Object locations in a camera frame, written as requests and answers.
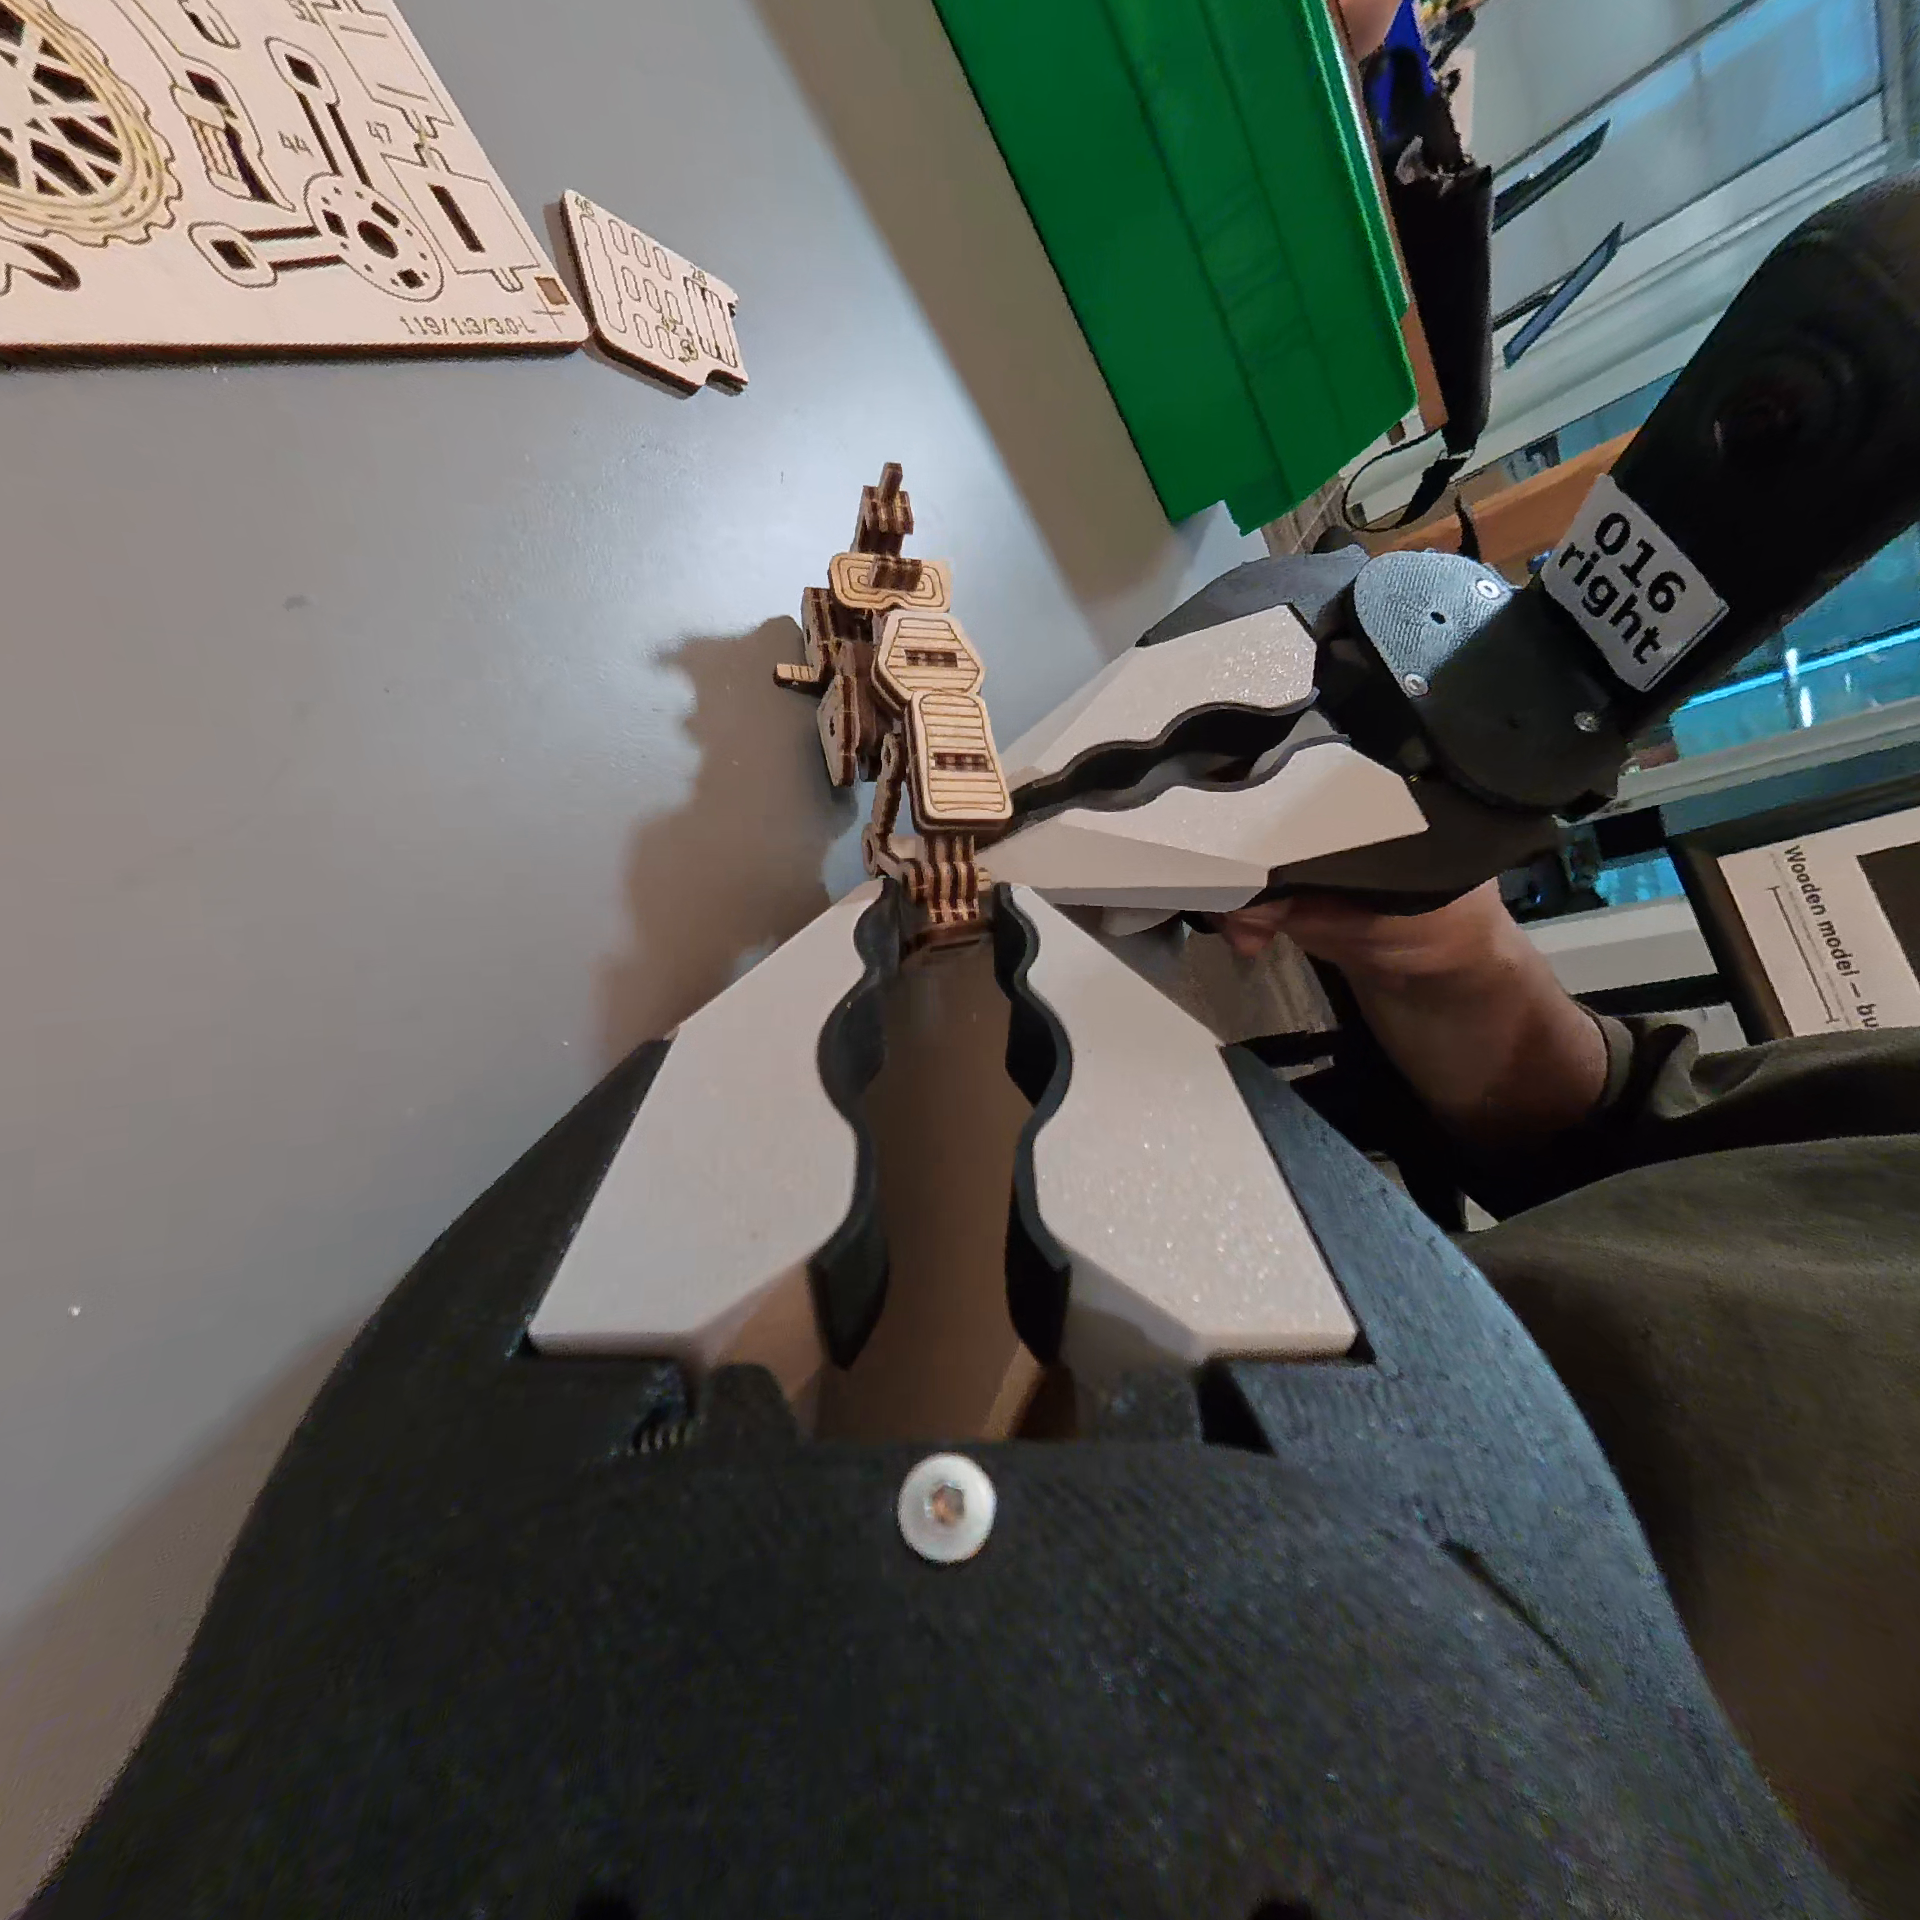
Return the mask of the person's olive shirt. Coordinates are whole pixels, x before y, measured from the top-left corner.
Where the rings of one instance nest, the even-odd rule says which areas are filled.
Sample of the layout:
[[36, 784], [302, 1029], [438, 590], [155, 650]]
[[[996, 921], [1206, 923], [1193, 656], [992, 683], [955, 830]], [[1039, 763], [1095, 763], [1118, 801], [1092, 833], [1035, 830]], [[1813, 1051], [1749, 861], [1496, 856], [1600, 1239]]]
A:
[[1460, 1161], [1469, 1251], [1593, 1430], [1778, 1796], [1918, 1914], [1918, 1033], [1700, 1056], [1600, 1021], [1600, 1110]]

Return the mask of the green plastic bin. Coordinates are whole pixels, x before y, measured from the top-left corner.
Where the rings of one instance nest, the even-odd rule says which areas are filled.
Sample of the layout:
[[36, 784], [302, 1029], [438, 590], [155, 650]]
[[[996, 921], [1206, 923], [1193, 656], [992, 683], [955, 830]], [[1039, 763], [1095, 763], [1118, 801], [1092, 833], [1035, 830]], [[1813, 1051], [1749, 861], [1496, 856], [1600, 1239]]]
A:
[[1169, 521], [1243, 536], [1418, 400], [1328, 4], [936, 4]]

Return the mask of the grey desk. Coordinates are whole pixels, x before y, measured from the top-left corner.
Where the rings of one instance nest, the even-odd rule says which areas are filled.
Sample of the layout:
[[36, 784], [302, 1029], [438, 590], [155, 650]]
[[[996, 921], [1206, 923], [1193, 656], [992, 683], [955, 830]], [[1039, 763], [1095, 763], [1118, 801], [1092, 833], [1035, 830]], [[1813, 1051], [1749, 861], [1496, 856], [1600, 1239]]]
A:
[[2, 376], [2, 1914], [396, 1277], [856, 877], [772, 664], [878, 470], [1006, 740], [1248, 553], [1165, 521], [930, 4], [400, 9], [752, 384]]

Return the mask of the small wooden slotted piece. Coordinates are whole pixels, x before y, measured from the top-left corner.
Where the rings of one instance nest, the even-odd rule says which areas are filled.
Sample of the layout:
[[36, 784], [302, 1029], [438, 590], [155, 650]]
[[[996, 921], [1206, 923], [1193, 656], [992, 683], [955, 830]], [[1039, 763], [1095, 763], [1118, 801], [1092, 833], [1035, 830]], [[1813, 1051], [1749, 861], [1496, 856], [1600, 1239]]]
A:
[[729, 284], [573, 190], [560, 217], [600, 350], [683, 394], [748, 390]]

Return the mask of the white printed sign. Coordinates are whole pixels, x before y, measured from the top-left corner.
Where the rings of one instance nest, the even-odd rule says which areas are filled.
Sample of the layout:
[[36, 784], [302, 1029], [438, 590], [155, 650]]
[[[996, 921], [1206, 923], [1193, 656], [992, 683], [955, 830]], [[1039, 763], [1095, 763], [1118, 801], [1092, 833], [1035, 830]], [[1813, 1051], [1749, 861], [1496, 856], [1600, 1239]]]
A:
[[1768, 1017], [1792, 1039], [1918, 1026], [1918, 813], [1720, 861]]

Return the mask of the person's right forearm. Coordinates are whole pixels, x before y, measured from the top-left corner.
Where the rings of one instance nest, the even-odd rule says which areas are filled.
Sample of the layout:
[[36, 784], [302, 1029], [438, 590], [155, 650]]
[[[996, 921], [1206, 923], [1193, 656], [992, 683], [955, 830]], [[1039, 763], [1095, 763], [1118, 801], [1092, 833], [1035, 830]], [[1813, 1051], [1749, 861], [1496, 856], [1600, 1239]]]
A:
[[1612, 1057], [1493, 880], [1422, 919], [1375, 919], [1338, 961], [1360, 1014], [1458, 1140], [1529, 1147], [1596, 1116]]

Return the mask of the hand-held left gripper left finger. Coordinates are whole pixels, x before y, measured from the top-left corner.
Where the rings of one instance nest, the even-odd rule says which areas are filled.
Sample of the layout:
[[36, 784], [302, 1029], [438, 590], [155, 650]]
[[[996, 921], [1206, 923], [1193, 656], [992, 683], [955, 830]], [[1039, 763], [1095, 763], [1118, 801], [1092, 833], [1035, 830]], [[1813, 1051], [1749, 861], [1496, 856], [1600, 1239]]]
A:
[[885, 1297], [878, 1147], [899, 903], [868, 880], [662, 1046], [630, 1129], [558, 1264], [546, 1359], [763, 1366], [812, 1404]]

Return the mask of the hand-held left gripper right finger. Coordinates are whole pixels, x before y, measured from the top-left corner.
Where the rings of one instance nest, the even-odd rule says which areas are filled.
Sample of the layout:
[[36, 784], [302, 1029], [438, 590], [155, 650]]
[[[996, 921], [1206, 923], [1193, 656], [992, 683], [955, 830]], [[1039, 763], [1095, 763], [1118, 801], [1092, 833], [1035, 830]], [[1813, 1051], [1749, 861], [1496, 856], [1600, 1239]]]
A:
[[1013, 1151], [1006, 1304], [1076, 1383], [1339, 1361], [1358, 1321], [1199, 1021], [1035, 890], [995, 893]]

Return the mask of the person's right hand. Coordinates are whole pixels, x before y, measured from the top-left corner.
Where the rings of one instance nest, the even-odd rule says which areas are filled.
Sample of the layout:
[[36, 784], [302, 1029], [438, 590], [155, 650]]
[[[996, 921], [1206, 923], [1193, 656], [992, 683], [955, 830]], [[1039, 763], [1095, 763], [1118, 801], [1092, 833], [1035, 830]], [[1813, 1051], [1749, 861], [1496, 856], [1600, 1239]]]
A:
[[1316, 964], [1330, 964], [1358, 994], [1472, 999], [1535, 970], [1540, 951], [1510, 921], [1493, 880], [1422, 914], [1388, 914], [1333, 894], [1292, 894], [1223, 914], [1202, 930], [1240, 959], [1292, 940]]

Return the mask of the wooden mechanical model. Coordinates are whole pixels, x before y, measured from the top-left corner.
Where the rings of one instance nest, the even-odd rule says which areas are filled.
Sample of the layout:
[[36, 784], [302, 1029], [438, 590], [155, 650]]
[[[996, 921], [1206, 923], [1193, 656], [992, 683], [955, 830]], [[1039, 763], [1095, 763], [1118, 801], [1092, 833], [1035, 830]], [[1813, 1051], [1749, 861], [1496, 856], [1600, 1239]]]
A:
[[816, 704], [828, 784], [870, 784], [860, 856], [899, 894], [903, 939], [955, 949], [982, 939], [992, 877], [979, 853], [1012, 830], [985, 666], [952, 606], [952, 570], [906, 553], [899, 464], [856, 506], [850, 546], [802, 590], [799, 659], [780, 686]]

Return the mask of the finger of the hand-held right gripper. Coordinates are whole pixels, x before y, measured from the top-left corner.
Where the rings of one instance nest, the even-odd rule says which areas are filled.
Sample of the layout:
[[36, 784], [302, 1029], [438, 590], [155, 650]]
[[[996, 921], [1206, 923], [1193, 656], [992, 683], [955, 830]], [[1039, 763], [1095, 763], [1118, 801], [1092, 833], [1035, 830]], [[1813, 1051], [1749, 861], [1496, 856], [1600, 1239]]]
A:
[[1133, 647], [1002, 749], [1013, 809], [1123, 796], [1189, 759], [1252, 761], [1315, 686], [1316, 641], [1285, 606]]
[[1259, 781], [1182, 784], [1136, 807], [1072, 803], [985, 853], [1048, 903], [1232, 913], [1272, 873], [1425, 833], [1406, 781], [1345, 740], [1283, 747]]

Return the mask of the wooden gear parts sheet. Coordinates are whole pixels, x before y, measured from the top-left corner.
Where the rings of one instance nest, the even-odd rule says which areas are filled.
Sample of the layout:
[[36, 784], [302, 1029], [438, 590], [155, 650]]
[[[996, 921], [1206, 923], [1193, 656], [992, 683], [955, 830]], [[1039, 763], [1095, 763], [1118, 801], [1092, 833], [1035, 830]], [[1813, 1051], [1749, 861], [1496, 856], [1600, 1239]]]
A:
[[576, 350], [390, 4], [6, 4], [2, 351]]

